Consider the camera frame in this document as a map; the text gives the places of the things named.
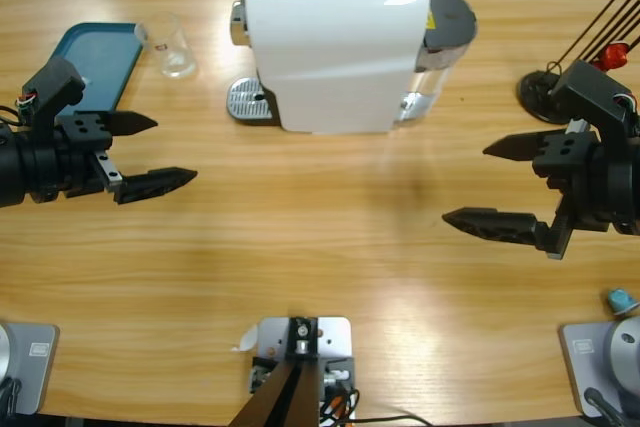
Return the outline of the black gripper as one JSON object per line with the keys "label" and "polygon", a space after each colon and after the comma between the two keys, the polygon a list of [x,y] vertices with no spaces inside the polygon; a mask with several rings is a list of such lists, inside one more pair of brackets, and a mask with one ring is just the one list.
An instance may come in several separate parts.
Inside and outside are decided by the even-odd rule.
{"label": "black gripper", "polygon": [[575,230],[639,234],[639,146],[627,141],[620,159],[606,153],[592,132],[550,130],[512,134],[485,155],[531,162],[547,187],[561,194],[549,227],[534,214],[463,207],[442,215],[450,226],[495,242],[530,245],[555,260],[564,257]]}
{"label": "black gripper", "polygon": [[79,112],[60,119],[51,136],[40,139],[29,130],[1,124],[1,205],[21,204],[29,195],[36,203],[77,197],[103,190],[127,204],[163,196],[191,180],[195,170],[168,167],[123,176],[107,155],[113,138],[130,136],[158,123],[133,111]]}

